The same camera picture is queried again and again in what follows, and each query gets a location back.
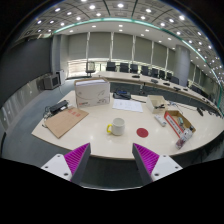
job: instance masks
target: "pink object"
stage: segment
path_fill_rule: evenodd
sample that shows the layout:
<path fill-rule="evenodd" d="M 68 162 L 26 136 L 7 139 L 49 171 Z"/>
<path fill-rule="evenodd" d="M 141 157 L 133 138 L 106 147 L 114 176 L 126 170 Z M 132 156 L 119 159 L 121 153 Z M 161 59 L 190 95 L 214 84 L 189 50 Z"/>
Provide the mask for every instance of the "pink object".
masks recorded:
<path fill-rule="evenodd" d="M 155 152 L 145 148 L 144 146 L 138 145 L 136 143 L 134 143 L 134 145 L 139 152 L 139 155 L 142 159 L 142 162 L 145 165 L 145 168 L 151 175 L 151 173 L 159 159 L 159 155 L 156 154 Z"/>
<path fill-rule="evenodd" d="M 77 149 L 72 150 L 71 152 L 64 155 L 65 160 L 68 164 L 69 169 L 71 170 L 72 174 L 74 174 L 75 170 L 77 169 L 80 161 L 82 160 L 83 154 L 88 147 L 89 143 L 78 147 Z"/>

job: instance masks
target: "red coaster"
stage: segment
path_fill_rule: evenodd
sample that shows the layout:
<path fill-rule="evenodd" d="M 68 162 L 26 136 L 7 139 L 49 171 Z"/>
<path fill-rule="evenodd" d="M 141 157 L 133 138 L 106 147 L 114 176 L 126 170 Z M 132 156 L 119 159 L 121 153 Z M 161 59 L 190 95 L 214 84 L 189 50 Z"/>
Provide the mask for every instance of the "red coaster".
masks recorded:
<path fill-rule="evenodd" d="M 145 138 L 149 135 L 148 131 L 145 128 L 139 128 L 137 130 L 137 134 L 139 137 Z"/>

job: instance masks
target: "wall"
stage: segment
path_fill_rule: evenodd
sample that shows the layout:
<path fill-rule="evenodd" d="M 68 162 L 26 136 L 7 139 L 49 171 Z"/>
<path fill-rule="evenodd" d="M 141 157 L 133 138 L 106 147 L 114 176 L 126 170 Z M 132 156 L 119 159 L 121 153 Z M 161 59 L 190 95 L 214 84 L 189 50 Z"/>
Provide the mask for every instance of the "wall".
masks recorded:
<path fill-rule="evenodd" d="M 6 52 L 0 61 L 0 108 L 19 88 L 51 72 L 51 38 L 30 40 Z"/>

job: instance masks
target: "paper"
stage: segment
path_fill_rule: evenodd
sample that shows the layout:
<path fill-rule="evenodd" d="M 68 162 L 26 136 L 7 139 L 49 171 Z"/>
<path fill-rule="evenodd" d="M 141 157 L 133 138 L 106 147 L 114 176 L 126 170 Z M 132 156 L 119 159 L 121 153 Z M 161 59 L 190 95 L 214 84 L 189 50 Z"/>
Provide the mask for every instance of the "paper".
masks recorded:
<path fill-rule="evenodd" d="M 88 114 L 88 112 L 77 108 L 66 109 L 48 118 L 45 125 L 57 138 L 60 138 Z"/>
<path fill-rule="evenodd" d="M 95 84 L 95 83 L 105 83 L 105 81 L 103 79 L 82 81 L 82 82 L 77 82 L 76 85 L 77 86 L 83 86 L 83 85 L 91 85 L 91 84 Z"/>
<path fill-rule="evenodd" d="M 140 102 L 114 99 L 113 109 L 143 112 Z"/>

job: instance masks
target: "desk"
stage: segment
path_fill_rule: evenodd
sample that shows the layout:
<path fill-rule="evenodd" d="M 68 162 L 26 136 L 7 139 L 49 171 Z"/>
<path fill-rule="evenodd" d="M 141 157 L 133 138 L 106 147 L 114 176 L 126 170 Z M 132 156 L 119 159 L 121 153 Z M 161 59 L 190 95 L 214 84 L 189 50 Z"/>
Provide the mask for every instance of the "desk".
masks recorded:
<path fill-rule="evenodd" d="M 134 99 L 145 101 L 143 96 L 132 96 Z M 75 91 L 71 91 L 62 100 L 69 100 L 76 107 Z M 32 134 L 51 144 L 73 150 L 88 142 L 91 143 L 91 155 L 113 158 L 113 159 L 134 159 L 132 144 L 137 143 L 155 153 L 162 155 L 177 155 L 195 150 L 213 139 L 224 129 L 224 120 L 207 111 L 204 116 L 197 111 L 180 107 L 183 115 L 194 125 L 196 132 L 193 137 L 180 149 L 175 148 L 178 136 L 167 124 L 162 127 L 154 118 L 154 115 L 141 103 L 143 113 L 112 109 L 114 99 L 111 94 L 110 104 L 81 108 L 89 113 L 76 126 L 69 130 L 60 139 L 57 139 L 50 130 L 42 126 L 43 120 L 36 126 Z M 195 110 L 195 107 L 183 105 Z M 175 106 L 169 106 L 169 110 L 178 110 Z M 122 136 L 114 136 L 106 132 L 106 127 L 114 118 L 121 117 L 126 122 L 125 133 Z M 138 128 L 145 128 L 149 135 L 141 138 L 136 134 Z"/>
<path fill-rule="evenodd" d="M 132 78 L 133 75 L 134 74 L 123 73 L 123 72 L 109 72 L 109 71 L 102 72 L 102 71 L 100 71 L 100 72 L 97 72 L 97 73 L 93 74 L 92 77 L 105 77 L 108 81 L 112 81 L 112 82 L 117 81 L 117 82 L 132 83 L 132 84 L 139 84 L 139 85 L 142 85 L 142 84 L 145 83 L 146 86 L 160 88 L 160 89 L 164 89 L 164 90 L 167 90 L 167 91 L 170 91 L 170 92 L 176 92 L 176 90 L 173 87 L 177 87 L 177 88 L 181 89 L 181 91 L 178 91 L 178 94 L 191 97 L 191 98 L 196 99 L 196 100 L 198 100 L 198 101 L 200 101 L 200 102 L 202 102 L 206 105 L 208 105 L 206 103 L 206 101 L 208 101 L 209 104 L 210 104 L 209 106 L 212 107 L 214 110 L 216 110 L 220 114 L 220 116 L 223 116 L 214 103 L 212 103 L 210 100 L 204 98 L 202 95 L 192 91 L 188 87 L 183 87 L 183 86 L 171 83 L 171 82 L 169 82 L 170 86 L 166 86 L 163 83 L 167 82 L 167 81 L 157 79 L 157 78 L 153 78 L 153 77 L 149 77 L 149 76 L 143 76 L 143 75 L 140 75 L 140 78 Z M 151 79 L 157 80 L 158 83 L 156 83 L 156 84 L 152 83 Z"/>

